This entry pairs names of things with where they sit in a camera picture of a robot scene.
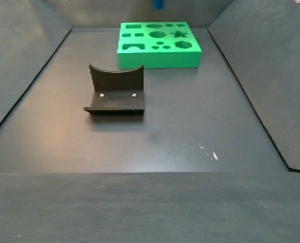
green shape sorter block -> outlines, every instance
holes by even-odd
[[[203,49],[187,22],[122,23],[117,56],[121,69],[199,67]]]

white speck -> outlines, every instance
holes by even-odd
[[[219,160],[219,157],[217,157],[217,155],[216,155],[216,152],[213,152],[213,156],[215,156],[216,160]]]

gray wall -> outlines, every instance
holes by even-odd
[[[69,31],[40,0],[0,0],[0,121]]]
[[[300,4],[237,0],[211,32],[288,165],[300,170]]]
[[[167,0],[153,10],[153,0],[44,0],[74,28],[120,28],[122,22],[188,21],[207,28],[233,0]]]

black mat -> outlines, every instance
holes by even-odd
[[[300,175],[0,174],[0,243],[298,243]]]
[[[74,29],[0,129],[0,172],[285,172],[207,29],[200,68],[145,70],[145,113],[94,117],[89,65],[117,70],[117,29]]]

black curved object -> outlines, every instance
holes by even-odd
[[[144,112],[144,66],[130,70],[110,72],[89,66],[94,83],[94,97],[89,113]]]

